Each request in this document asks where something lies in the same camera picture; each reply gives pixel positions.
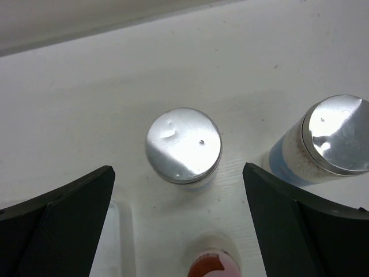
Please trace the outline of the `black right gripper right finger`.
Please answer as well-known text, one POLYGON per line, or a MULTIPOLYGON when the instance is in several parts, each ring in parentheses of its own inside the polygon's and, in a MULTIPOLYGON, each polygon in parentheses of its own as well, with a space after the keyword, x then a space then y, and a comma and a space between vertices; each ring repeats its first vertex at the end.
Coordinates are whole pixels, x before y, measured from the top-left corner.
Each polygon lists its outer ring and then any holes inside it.
POLYGON ((368 211, 324 199, 253 163, 243 168, 267 276, 368 276, 368 211))

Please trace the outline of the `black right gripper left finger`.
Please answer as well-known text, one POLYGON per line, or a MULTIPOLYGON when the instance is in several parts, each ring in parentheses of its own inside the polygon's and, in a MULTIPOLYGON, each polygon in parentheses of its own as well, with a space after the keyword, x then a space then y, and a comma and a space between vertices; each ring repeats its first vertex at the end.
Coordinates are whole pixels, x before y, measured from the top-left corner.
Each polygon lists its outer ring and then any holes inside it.
POLYGON ((1 276, 89 276, 114 181, 103 166, 1 209, 1 276))

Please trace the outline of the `blue label sago jar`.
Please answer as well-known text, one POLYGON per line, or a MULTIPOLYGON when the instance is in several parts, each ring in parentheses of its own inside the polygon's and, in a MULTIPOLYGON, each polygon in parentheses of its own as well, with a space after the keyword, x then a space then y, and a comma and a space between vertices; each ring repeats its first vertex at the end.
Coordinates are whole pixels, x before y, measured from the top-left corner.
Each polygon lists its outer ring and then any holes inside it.
POLYGON ((313 105, 271 147, 262 167, 296 186, 368 173, 368 101, 335 95, 313 105))

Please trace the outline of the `silver lid beige jar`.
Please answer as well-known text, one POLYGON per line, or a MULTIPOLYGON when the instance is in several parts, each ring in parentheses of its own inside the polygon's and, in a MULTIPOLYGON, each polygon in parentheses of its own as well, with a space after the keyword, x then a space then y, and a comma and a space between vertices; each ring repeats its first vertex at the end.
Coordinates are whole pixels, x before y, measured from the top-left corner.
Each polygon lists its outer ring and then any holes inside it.
POLYGON ((149 164, 163 180, 192 193, 211 187, 223 152, 215 122, 194 108, 175 108, 157 117, 145 139, 149 164))

